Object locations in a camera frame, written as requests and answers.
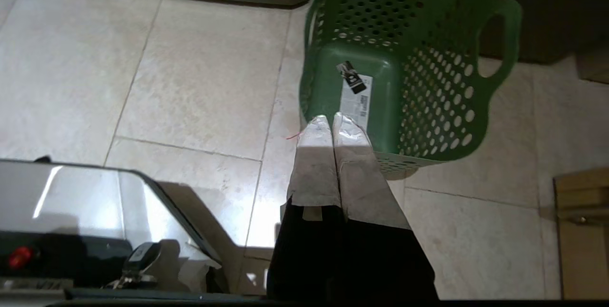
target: barcode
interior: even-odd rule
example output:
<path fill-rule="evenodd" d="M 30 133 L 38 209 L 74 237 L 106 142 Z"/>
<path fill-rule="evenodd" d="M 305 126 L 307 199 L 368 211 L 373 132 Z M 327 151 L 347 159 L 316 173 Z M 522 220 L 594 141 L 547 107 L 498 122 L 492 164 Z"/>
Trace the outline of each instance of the barcode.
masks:
<path fill-rule="evenodd" d="M 364 110 L 368 110 L 368 97 L 366 95 L 362 95 L 359 97 L 359 103 L 362 104 L 362 108 Z"/>

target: tile floor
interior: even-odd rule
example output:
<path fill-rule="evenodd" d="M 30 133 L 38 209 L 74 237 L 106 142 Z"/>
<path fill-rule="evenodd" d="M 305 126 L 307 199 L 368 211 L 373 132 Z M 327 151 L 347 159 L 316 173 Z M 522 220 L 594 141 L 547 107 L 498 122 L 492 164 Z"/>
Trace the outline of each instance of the tile floor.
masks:
<path fill-rule="evenodd" d="M 0 0 L 0 157 L 187 183 L 264 291 L 299 130 L 306 8 L 193 0 Z M 481 70 L 497 62 L 481 60 Z M 609 86 L 573 58 L 518 64 L 460 161 L 390 181 L 441 298 L 558 298 L 551 177 L 609 164 Z"/>

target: hang tag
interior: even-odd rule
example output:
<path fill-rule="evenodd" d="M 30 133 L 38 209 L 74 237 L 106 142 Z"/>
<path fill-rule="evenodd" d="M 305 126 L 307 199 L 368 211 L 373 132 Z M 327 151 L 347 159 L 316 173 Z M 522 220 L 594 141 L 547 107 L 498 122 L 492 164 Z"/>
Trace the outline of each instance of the hang tag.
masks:
<path fill-rule="evenodd" d="M 341 107 L 342 114 L 349 116 L 357 125 L 362 127 L 364 131 L 368 127 L 368 116 L 370 115 L 370 95 L 372 94 L 372 77 L 359 75 L 365 86 L 359 94 L 354 94 L 348 83 L 343 81 L 341 92 Z"/>
<path fill-rule="evenodd" d="M 341 72 L 343 79 L 346 81 L 349 88 L 351 88 L 353 94 L 358 94 L 366 89 L 366 85 L 359 75 L 357 75 L 357 71 L 348 60 L 342 62 L 336 66 L 336 68 Z"/>

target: green laundry basket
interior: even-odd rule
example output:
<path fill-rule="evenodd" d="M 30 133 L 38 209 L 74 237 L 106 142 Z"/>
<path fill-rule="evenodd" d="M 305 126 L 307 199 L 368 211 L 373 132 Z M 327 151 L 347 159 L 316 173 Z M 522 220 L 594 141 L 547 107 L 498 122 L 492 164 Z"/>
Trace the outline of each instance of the green laundry basket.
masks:
<path fill-rule="evenodd" d="M 478 36 L 504 18 L 504 58 L 478 74 Z M 384 172 L 472 153 L 493 92 L 518 59 L 521 9 L 512 0 L 313 0 L 300 84 L 304 118 L 339 110 L 348 60 L 372 77 L 367 133 Z"/>

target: shiny metal surface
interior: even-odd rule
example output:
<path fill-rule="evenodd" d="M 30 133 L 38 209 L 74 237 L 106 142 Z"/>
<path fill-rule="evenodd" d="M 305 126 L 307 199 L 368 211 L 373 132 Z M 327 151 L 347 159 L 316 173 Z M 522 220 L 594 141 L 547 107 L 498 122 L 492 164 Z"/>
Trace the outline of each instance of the shiny metal surface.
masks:
<path fill-rule="evenodd" d="M 204 266 L 219 267 L 143 178 L 122 170 L 0 161 L 0 231 L 124 239 L 134 249 L 175 239 L 185 259 L 180 280 L 194 291 Z"/>

